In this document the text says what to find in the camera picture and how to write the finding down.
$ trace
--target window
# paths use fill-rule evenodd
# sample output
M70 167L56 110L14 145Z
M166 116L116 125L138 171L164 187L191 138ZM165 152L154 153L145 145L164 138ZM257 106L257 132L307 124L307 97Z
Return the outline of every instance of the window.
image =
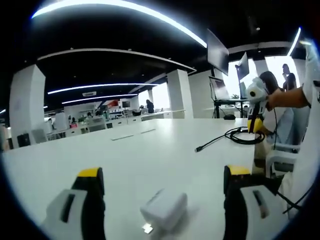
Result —
M282 75L283 64L288 65L290 72L293 73L295 76L296 87L297 88L300 87L300 81L299 81L299 76L297 73L297 68L296 68L295 62L291 56L266 56L265 61L266 61L266 65L267 65L269 71L274 74L280 88L283 87L283 84L285 82L285 78Z
M162 83L152 88L153 105L155 109L170 108L167 83Z
M148 90L140 92L138 94L139 106L141 106L141 105L142 106L146 106L147 105L147 103L146 103L147 99L149 99Z
M236 65L238 63L239 61L229 62L228 76L225 74L222 74L223 81L229 93L230 98L232 98L233 95L240 96L239 81L238 81L238 75L236 70ZM241 82L244 83L246 88L252 83L252 79L254 79L255 77L258 77L254 60L250 58L248 60L248 63L249 63L249 74L245 76L243 79L241 79Z

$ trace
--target computer monitor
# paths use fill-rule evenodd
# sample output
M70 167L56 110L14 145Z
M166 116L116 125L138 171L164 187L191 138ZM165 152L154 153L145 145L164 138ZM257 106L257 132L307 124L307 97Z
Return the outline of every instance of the computer monitor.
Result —
M123 101L122 102L122 107L123 108L130 108L130 102L129 101Z
M238 75L239 81L243 79L245 76L247 76L249 72L249 61L247 53L245 52L242 58L239 61L239 64L235 66L236 67L236 73Z
M213 92L216 100L226 100L230 99L227 87L223 79L209 76L210 81L213 86Z
M206 36L207 61L219 71L228 75L229 51L209 29Z

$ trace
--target table surface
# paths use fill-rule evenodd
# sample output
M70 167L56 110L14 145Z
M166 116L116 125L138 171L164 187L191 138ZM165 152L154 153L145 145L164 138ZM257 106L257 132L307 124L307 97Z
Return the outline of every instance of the table surface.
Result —
M245 118L154 119L21 147L6 152L3 162L13 191L37 225L78 172L102 167L107 239L144 239L140 207L158 190L174 188L187 194L188 206L173 239L218 240L225 231L224 166L251 170L254 146L223 138L201 152L195 148L246 125ZM133 136L111 140L128 135Z

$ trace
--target white charger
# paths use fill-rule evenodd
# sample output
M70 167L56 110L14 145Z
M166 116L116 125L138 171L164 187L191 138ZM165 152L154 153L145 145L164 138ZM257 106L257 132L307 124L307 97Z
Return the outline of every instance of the white charger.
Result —
M171 189L161 189L140 208L147 222L142 228L147 234L156 234L160 230L172 230L186 211L188 198L186 193Z

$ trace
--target ceiling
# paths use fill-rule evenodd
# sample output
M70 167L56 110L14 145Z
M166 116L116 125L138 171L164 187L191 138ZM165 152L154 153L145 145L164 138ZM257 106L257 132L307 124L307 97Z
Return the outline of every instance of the ceiling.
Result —
M0 109L8 107L13 73L32 64L37 64L46 76L45 92L93 84L144 83L176 68L190 72L189 68L165 60L109 51L74 52L38 60L61 51L87 48L130 50L170 59L198 72L210 67L202 45L170 24L136 10L89 4L65 7L30 18L38 7L52 2L56 1L13 2L19 8L15 12L15 22L5 29L7 47L4 53L7 57L1 64ZM313 26L317 26L310 17L312 12L309 14L313 7L307 4L292 6L289 0L131 2L174 19L204 41L206 30L210 29L227 48L269 41L291 42L299 26L303 27L305 34L312 34ZM238 55L230 57L239 59ZM83 92L97 91L98 96L107 96L127 94L133 88L103 87L46 94L45 104L49 106L48 110L52 110L59 108L61 102L83 98Z

